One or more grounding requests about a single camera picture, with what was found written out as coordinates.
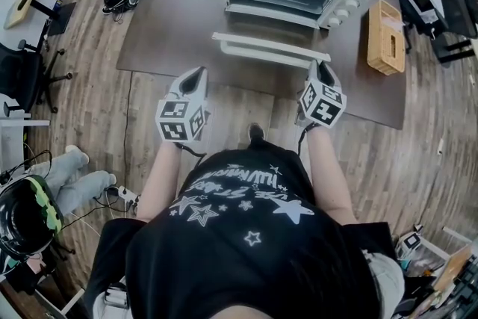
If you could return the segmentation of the person's black shoe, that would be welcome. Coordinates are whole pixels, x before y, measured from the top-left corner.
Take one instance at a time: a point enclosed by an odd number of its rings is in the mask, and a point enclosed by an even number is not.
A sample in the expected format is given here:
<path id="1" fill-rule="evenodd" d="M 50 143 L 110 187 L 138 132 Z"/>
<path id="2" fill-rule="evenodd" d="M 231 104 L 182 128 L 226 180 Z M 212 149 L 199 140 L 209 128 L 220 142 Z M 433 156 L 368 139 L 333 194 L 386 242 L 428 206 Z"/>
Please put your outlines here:
<path id="1" fill-rule="evenodd" d="M 264 130 L 258 123 L 250 123 L 247 128 L 249 142 L 264 139 Z"/>

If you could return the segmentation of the white power strip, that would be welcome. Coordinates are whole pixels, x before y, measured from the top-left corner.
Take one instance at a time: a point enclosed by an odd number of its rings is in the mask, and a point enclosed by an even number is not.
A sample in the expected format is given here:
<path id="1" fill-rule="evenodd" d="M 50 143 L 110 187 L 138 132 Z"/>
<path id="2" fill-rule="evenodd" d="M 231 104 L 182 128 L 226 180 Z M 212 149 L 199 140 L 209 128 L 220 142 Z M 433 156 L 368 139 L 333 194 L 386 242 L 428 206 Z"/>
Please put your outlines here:
<path id="1" fill-rule="evenodd" d="M 120 199 L 123 199 L 127 206 L 136 206 L 140 199 L 139 195 L 124 186 L 118 187 L 117 195 Z"/>

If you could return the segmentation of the wooden desk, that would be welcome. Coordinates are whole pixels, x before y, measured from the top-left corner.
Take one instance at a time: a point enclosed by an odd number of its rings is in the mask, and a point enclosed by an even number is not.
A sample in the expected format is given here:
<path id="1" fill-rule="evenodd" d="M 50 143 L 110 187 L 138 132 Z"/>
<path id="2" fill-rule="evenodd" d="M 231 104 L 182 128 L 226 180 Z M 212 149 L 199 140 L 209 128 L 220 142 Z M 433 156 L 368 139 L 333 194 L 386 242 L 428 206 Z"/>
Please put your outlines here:
<path id="1" fill-rule="evenodd" d="M 472 248 L 472 243 L 466 244 L 445 261 L 441 272 L 432 284 L 435 292 L 444 293 L 453 284 L 468 259 L 472 256 Z"/>

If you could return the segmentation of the wicker tissue basket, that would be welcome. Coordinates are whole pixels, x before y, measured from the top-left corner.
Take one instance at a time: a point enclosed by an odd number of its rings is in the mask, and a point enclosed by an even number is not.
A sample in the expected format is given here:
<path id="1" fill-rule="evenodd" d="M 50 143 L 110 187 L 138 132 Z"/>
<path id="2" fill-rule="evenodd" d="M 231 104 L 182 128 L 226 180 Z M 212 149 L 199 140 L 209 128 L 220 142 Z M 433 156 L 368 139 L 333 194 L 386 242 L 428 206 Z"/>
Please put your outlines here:
<path id="1" fill-rule="evenodd" d="M 401 12 L 379 0 L 368 11 L 367 64 L 393 75 L 405 70 L 405 37 Z"/>

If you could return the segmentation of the black office chair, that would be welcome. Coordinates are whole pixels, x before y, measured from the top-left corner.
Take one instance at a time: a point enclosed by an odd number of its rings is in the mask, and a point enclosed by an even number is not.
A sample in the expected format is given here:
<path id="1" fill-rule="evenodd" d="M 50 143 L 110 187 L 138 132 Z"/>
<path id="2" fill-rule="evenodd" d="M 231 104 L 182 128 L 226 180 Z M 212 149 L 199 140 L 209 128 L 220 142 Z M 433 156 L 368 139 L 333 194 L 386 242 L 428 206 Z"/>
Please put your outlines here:
<path id="1" fill-rule="evenodd" d="M 478 59 L 478 0 L 441 0 L 444 17 L 436 24 L 432 49 L 443 68 Z"/>
<path id="2" fill-rule="evenodd" d="M 7 117 L 13 111 L 28 113 L 33 105 L 43 102 L 53 114 L 58 112 L 52 103 L 50 86 L 73 77 L 71 72 L 62 76 L 52 75 L 57 58 L 65 53 L 64 49 L 57 50 L 49 65 L 45 65 L 43 56 L 25 40 L 19 42 L 17 50 L 0 43 L 0 94 L 17 102 L 16 105 L 4 103 L 3 110 Z"/>

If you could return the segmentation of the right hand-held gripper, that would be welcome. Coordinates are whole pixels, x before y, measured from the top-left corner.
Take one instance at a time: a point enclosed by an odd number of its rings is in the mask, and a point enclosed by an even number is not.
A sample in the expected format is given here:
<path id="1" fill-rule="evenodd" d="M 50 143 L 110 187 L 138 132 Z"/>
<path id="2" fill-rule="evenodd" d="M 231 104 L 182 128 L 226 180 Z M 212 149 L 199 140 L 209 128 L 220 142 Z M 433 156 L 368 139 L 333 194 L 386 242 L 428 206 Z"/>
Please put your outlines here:
<path id="1" fill-rule="evenodd" d="M 332 128 L 347 107 L 347 97 L 330 65 L 314 59 L 308 68 L 305 89 L 298 100 L 296 124 L 306 127 L 316 123 Z"/>

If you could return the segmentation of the person's right forearm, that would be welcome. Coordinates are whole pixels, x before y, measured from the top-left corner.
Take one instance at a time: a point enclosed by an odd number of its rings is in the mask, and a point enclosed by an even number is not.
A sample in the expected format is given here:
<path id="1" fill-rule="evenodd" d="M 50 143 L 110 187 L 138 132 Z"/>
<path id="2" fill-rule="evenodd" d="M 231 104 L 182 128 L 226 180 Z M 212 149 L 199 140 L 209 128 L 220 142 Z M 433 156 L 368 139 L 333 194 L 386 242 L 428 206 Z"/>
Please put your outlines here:
<path id="1" fill-rule="evenodd" d="M 314 127 L 306 133 L 306 137 L 317 207 L 341 225 L 357 224 L 350 190 L 328 130 Z"/>

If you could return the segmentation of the person's left forearm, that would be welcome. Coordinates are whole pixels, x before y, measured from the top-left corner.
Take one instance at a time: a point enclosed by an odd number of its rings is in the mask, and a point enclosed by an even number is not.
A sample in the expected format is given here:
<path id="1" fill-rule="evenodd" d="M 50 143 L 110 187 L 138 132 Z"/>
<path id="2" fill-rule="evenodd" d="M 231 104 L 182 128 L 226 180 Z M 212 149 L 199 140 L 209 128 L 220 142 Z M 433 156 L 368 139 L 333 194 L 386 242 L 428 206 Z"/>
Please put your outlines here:
<path id="1" fill-rule="evenodd" d="M 169 207 L 176 197 L 181 150 L 172 142 L 160 145 L 137 204 L 136 218 L 149 222 Z"/>

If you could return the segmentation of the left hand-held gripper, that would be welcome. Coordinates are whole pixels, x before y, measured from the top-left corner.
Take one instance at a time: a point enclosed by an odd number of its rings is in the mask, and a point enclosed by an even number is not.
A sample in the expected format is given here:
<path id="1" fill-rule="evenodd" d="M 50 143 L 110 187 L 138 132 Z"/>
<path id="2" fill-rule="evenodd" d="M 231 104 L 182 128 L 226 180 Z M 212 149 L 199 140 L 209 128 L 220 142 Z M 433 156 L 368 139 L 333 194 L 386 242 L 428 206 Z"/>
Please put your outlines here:
<path id="1" fill-rule="evenodd" d="M 208 70 L 193 68 L 171 85 L 170 94 L 158 102 L 156 126 L 162 140 L 189 143 L 198 138 L 206 124 Z"/>

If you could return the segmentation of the small white clip-on box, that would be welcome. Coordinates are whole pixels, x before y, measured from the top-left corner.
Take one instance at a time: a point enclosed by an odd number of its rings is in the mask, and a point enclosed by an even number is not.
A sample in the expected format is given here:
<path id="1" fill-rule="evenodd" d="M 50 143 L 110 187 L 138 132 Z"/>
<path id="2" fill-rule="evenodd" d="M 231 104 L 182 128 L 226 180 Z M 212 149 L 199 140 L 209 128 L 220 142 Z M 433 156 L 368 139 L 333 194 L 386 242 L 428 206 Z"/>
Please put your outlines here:
<path id="1" fill-rule="evenodd" d="M 116 282 L 109 285 L 104 295 L 104 303 L 106 306 L 128 310 L 130 304 L 125 284 Z"/>

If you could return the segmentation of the person's black star-print t-shirt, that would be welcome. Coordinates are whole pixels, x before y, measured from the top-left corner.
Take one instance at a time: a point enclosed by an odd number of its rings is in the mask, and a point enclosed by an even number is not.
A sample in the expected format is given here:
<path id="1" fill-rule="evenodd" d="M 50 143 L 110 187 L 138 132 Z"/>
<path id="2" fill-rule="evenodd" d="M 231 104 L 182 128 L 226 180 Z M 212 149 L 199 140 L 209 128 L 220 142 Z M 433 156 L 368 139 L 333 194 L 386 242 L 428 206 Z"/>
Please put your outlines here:
<path id="1" fill-rule="evenodd" d="M 134 319 L 209 319 L 248 306 L 272 319 L 379 319 L 366 255 L 394 254 L 386 223 L 343 226 L 314 203 L 296 153 L 217 153 L 148 223 L 107 222 L 88 310 L 125 281 Z"/>

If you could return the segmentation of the white table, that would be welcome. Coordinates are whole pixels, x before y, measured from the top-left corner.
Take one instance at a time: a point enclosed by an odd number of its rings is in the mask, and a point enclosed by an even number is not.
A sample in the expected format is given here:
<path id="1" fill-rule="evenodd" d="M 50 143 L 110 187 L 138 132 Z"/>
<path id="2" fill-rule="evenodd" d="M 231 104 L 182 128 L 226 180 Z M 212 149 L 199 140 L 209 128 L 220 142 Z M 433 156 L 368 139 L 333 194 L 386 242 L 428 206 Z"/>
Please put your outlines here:
<path id="1" fill-rule="evenodd" d="M 0 172 L 24 161 L 25 128 L 49 126 L 49 120 L 33 120 L 16 100 L 0 93 Z"/>

